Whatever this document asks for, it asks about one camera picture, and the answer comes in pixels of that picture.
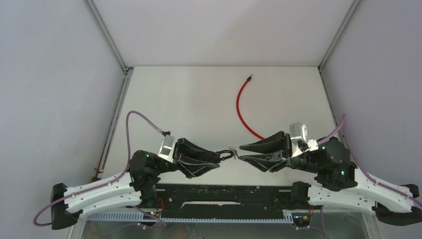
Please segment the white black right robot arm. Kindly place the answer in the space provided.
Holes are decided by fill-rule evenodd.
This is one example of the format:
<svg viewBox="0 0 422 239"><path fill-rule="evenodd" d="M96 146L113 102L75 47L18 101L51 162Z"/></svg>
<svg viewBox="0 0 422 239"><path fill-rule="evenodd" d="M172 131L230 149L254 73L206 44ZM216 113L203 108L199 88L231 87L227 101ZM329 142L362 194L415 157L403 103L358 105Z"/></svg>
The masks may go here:
<svg viewBox="0 0 422 239"><path fill-rule="evenodd" d="M306 133L280 131L263 140L244 144L248 151L240 160L262 172L291 168L315 174L315 184L294 182L289 203L304 206L333 206L353 209L375 216L393 226L420 223L422 211L414 198L419 189L414 184L393 185L366 176L351 161L351 152L337 138L318 144Z"/></svg>

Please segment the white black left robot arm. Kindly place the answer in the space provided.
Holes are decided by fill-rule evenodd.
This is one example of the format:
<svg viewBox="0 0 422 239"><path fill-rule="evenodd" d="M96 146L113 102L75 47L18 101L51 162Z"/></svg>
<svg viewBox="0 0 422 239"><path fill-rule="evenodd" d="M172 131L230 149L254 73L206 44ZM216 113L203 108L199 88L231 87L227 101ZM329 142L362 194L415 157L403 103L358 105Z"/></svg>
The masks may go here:
<svg viewBox="0 0 422 239"><path fill-rule="evenodd" d="M61 230L79 219L107 209L141 206L159 202L155 185L160 175L182 172L192 179L219 168L226 152L201 148L185 138L166 137L158 153L138 150L122 173L86 185L56 184L51 194L51 228Z"/></svg>

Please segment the key bunch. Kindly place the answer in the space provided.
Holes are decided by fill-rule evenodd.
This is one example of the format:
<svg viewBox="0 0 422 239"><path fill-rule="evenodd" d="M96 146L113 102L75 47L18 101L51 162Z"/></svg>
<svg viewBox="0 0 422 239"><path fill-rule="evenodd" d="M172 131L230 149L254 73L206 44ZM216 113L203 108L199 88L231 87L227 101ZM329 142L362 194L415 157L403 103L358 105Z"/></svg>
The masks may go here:
<svg viewBox="0 0 422 239"><path fill-rule="evenodd" d="M239 155L238 155L238 152L237 152L236 148L230 147L229 150L232 152L234 159L238 159L239 158Z"/></svg>

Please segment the black padlock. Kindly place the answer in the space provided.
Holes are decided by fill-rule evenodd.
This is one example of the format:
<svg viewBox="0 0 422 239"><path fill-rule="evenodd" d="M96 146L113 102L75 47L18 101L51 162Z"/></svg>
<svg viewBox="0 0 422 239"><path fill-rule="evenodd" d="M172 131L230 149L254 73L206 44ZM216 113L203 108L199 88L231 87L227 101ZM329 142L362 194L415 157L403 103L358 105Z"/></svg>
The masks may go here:
<svg viewBox="0 0 422 239"><path fill-rule="evenodd" d="M225 150L217 151L215 153L215 156L216 156L216 161L221 162L221 161L225 161L227 159L235 157L235 153L230 149L225 149Z"/></svg>

